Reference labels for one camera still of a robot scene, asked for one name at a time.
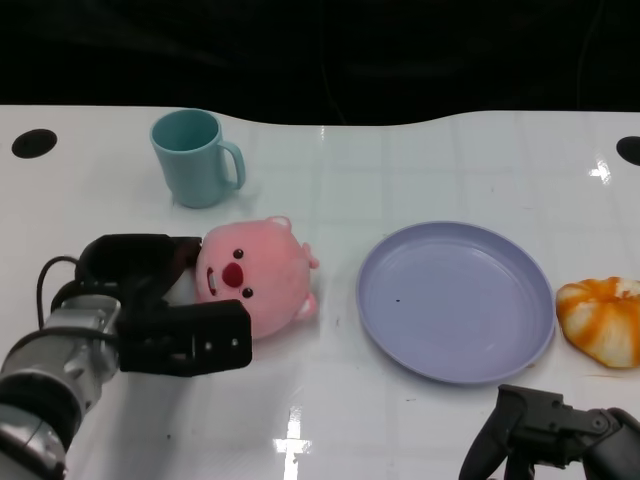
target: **black cable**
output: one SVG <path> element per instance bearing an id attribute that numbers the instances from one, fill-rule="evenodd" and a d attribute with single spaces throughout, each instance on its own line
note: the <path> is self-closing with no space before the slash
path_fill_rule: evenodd
<path id="1" fill-rule="evenodd" d="M 111 335 L 109 333 L 99 332 L 98 330 L 93 330 L 91 328 L 84 327 L 52 327 L 45 328 L 43 330 L 37 330 L 35 332 L 31 332 L 30 334 L 22 337 L 18 343 L 16 343 L 9 353 L 7 357 L 11 356 L 12 353 L 20 350 L 22 347 L 32 342 L 37 338 L 49 337 L 49 336 L 58 336 L 58 337 L 81 337 L 89 340 L 101 340 L 103 342 L 116 344 L 118 342 L 118 337 L 116 335 Z"/>
<path id="2" fill-rule="evenodd" d="M 335 99 L 333 98 L 333 95 L 331 93 L 331 87 L 329 86 L 329 80 L 327 78 L 327 69 L 325 67 L 325 62 L 324 62 L 324 9 L 325 9 L 325 5 L 324 5 L 324 0 L 318 0 L 319 4 L 320 4 L 320 15 L 318 16 L 318 23 L 320 24 L 320 35 L 319 35 L 319 40 L 320 40 L 320 71 L 322 72 L 322 83 L 324 84 L 324 91 L 325 94 L 327 95 L 327 100 L 329 101 L 329 105 L 331 105 L 333 107 L 333 109 L 336 111 L 336 114 L 338 115 L 338 118 L 340 119 L 340 123 L 342 123 L 342 125 L 347 125 L 347 120 L 344 118 L 344 115 L 342 115 L 342 111 L 340 110 L 340 107 L 338 106 L 338 103 L 335 101 Z"/>
<path id="3" fill-rule="evenodd" d="M 38 330 L 42 330 L 44 327 L 44 312 L 42 308 L 42 287 L 44 286 L 44 279 L 47 277 L 47 273 L 49 269 L 53 267 L 56 263 L 60 262 L 69 262 L 73 263 L 77 268 L 81 270 L 81 273 L 86 278 L 86 280 L 91 279 L 91 275 L 89 272 L 84 269 L 83 265 L 78 261 L 78 259 L 70 257 L 68 255 L 61 255 L 59 257 L 54 257 L 44 264 L 42 270 L 40 270 L 40 275 L 38 276 L 38 284 L 36 286 L 36 306 L 38 308 Z"/>
<path id="4" fill-rule="evenodd" d="M 591 24 L 589 25 L 589 29 L 587 30 L 587 34 L 584 37 L 582 42 L 582 50 L 580 51 L 580 57 L 578 57 L 578 68 L 576 71 L 576 110 L 580 110 L 582 103 L 582 71 L 584 70 L 584 62 L 587 58 L 587 52 L 589 50 L 589 44 L 591 43 L 591 37 L 598 28 L 600 21 L 602 20 L 602 14 L 604 12 L 604 2 L 605 0 L 598 0 L 598 6 L 593 15 L 593 19 L 591 20 Z"/>

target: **stuffed animal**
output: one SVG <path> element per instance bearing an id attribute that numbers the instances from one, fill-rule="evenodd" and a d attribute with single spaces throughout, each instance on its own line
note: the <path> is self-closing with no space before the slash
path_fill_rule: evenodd
<path id="1" fill-rule="evenodd" d="M 265 337 L 315 314 L 309 283 L 310 270 L 318 266 L 286 217 L 216 227 L 196 264 L 198 301 L 240 300 L 251 315 L 252 337 Z"/>

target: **tabletop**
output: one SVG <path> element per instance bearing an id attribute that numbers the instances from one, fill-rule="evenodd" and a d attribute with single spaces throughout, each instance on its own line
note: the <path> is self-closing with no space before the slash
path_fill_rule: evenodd
<path id="1" fill-rule="evenodd" d="M 0 107 L 0 354 L 37 327 L 42 265 L 106 233 L 200 236 L 287 215 L 321 261 L 319 314 L 256 342 L 243 370 L 118 374 L 71 447 L 71 480 L 455 479 L 496 386 L 428 381 L 372 344 L 355 303 L 370 249 L 407 225 L 458 220 L 523 247 L 554 290 L 640 277 L 640 167 L 616 152 L 619 139 L 637 135 L 640 114 L 478 112 L 389 127 L 219 115 L 225 139 L 244 153 L 247 184 L 219 206 L 189 210 L 172 201 L 149 142 L 151 124 L 170 110 Z M 56 147 L 13 156 L 13 140 L 35 128 L 53 130 Z M 52 270 L 45 305 L 70 275 L 68 266 Z M 558 331 L 510 383 L 640 418 L 639 375 L 599 366 Z M 574 465 L 537 478 L 584 476 Z"/>

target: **light blue mug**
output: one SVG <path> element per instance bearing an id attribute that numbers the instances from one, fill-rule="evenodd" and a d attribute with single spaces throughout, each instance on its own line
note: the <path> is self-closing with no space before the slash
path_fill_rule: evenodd
<path id="1" fill-rule="evenodd" d="M 151 127 L 151 143 L 167 186 L 182 205 L 209 207 L 244 185 L 242 153 L 222 140 L 220 122 L 209 112 L 189 109 L 165 115 Z M 233 157 L 235 182 L 229 180 L 224 150 Z"/>

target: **plate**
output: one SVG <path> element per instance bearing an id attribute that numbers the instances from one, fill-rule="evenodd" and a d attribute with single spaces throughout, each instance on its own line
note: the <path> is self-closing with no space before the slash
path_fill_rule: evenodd
<path id="1" fill-rule="evenodd" d="M 509 378 L 547 348 L 553 293 L 536 262 L 497 233 L 455 222 L 405 228 L 380 242 L 357 284 L 362 323 L 405 367 L 434 380 Z"/>

